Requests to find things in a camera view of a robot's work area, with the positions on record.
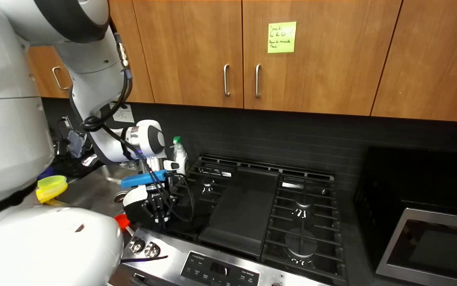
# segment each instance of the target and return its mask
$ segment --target cabinet door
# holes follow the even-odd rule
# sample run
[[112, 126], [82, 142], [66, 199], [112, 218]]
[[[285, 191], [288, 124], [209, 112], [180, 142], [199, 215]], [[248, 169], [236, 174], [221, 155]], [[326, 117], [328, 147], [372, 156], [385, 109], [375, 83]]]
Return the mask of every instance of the cabinet door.
[[242, 107], [239, 0], [133, 5], [156, 104]]
[[[399, 4], [242, 2], [244, 107], [369, 115]], [[267, 24], [272, 23], [296, 23], [293, 53], [267, 55]]]
[[109, 0], [110, 18], [120, 35], [126, 58], [129, 61], [133, 88], [128, 102], [152, 104], [152, 91], [145, 67], [144, 53], [139, 43], [136, 18], [131, 0]]
[[26, 66], [41, 97], [67, 99], [71, 80], [66, 67], [50, 47], [33, 47], [26, 51]]
[[372, 115], [457, 121], [457, 0], [404, 0]]

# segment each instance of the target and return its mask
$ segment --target black tile wall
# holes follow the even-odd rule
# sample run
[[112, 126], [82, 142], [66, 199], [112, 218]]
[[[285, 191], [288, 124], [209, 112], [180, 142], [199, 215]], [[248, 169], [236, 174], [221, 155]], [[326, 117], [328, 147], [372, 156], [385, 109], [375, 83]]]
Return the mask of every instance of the black tile wall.
[[[44, 101], [48, 123], [69, 115], [66, 101]], [[367, 147], [457, 151], [457, 123], [131, 105], [134, 120], [156, 120], [171, 145], [199, 153], [326, 171], [352, 193]]]

